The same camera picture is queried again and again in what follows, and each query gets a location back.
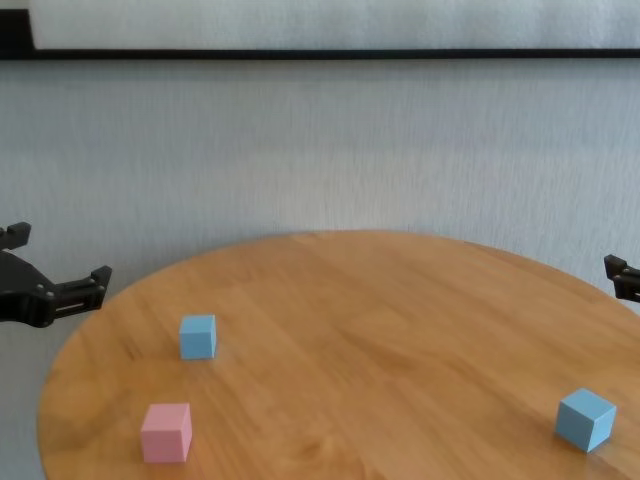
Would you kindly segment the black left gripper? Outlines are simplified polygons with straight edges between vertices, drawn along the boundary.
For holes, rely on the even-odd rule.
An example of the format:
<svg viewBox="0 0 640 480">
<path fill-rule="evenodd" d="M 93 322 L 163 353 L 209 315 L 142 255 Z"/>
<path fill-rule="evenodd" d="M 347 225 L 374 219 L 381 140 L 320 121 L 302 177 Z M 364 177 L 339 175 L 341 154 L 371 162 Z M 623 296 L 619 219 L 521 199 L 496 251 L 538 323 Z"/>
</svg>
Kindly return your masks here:
<svg viewBox="0 0 640 480">
<path fill-rule="evenodd" d="M 25 246 L 31 225 L 19 222 L 0 230 L 0 249 Z M 59 318 L 99 310 L 112 268 L 102 266 L 79 280 L 53 283 L 37 268 L 8 251 L 1 252 L 1 321 L 46 328 Z"/>
</svg>

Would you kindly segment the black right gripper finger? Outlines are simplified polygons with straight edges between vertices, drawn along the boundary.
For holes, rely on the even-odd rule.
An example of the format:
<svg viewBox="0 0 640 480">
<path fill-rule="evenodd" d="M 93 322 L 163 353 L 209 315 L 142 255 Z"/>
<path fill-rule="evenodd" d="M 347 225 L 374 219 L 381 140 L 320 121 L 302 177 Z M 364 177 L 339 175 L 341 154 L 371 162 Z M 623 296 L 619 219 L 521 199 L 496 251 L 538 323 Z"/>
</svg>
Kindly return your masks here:
<svg viewBox="0 0 640 480">
<path fill-rule="evenodd" d="M 613 282 L 617 299 L 639 302 L 640 272 L 615 255 L 604 257 L 605 273 Z"/>
</svg>

